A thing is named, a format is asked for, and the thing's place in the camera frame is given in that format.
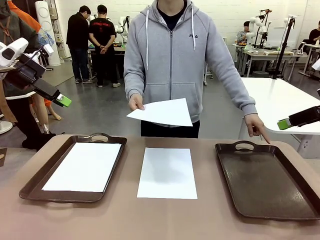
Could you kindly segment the person's right hand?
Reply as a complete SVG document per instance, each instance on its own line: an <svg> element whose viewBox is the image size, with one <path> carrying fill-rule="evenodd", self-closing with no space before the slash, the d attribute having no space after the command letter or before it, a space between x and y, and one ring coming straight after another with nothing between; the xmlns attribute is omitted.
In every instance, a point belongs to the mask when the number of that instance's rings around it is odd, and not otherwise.
<svg viewBox="0 0 320 240"><path fill-rule="evenodd" d="M134 93L131 95L128 105L131 111L145 109L143 105L143 97L138 93Z"/></svg>

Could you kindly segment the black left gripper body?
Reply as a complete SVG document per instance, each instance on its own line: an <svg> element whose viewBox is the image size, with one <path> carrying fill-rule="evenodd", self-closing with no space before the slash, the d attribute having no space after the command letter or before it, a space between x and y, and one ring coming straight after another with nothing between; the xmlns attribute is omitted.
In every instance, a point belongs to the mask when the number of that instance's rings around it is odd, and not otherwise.
<svg viewBox="0 0 320 240"><path fill-rule="evenodd" d="M47 82L42 79L46 68L23 53L5 79L19 89L31 86L38 90L46 90Z"/></svg>

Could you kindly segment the person's left hand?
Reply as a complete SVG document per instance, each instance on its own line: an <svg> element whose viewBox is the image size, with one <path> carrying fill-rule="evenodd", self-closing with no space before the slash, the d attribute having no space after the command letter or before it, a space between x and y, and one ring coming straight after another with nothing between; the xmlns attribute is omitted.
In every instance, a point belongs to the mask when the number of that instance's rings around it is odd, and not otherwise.
<svg viewBox="0 0 320 240"><path fill-rule="evenodd" d="M247 127L249 137L258 137L262 136L264 140L270 144L271 140L265 129L265 125L262 120L259 118L258 114L248 114L244 116L244 122Z"/></svg>

